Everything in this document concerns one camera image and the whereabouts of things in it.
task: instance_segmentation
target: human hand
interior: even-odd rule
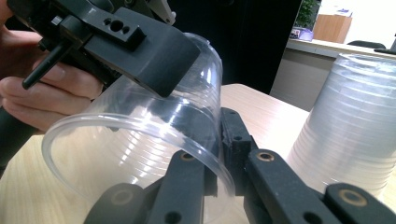
[[[7,0],[0,0],[0,105],[16,119],[45,132],[55,121],[84,110],[103,86],[91,74],[58,63],[25,90],[23,78],[47,52],[38,49],[38,34],[8,30],[4,24],[11,16]]]

